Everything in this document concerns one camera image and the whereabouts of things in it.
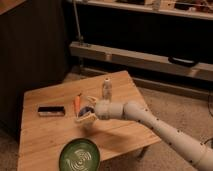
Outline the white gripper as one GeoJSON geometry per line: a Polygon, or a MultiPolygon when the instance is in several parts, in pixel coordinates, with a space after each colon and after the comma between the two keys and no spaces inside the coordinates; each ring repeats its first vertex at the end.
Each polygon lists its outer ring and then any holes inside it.
{"type": "Polygon", "coordinates": [[[99,101],[98,98],[93,96],[86,96],[86,100],[92,105],[96,104],[94,107],[95,114],[89,113],[88,115],[78,117],[76,119],[78,124],[93,123],[97,117],[101,120],[121,119],[123,117],[124,105],[122,103],[110,102],[108,100],[99,101]]]}

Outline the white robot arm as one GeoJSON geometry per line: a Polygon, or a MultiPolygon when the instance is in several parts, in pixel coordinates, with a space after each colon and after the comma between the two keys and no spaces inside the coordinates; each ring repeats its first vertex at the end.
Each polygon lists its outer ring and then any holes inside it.
{"type": "Polygon", "coordinates": [[[74,100],[78,123],[99,120],[127,120],[144,125],[160,137],[170,148],[198,171],[213,171],[213,149],[181,130],[154,116],[145,106],[135,101],[126,103],[99,100],[89,96],[90,106],[80,107],[81,100],[74,100]]]}

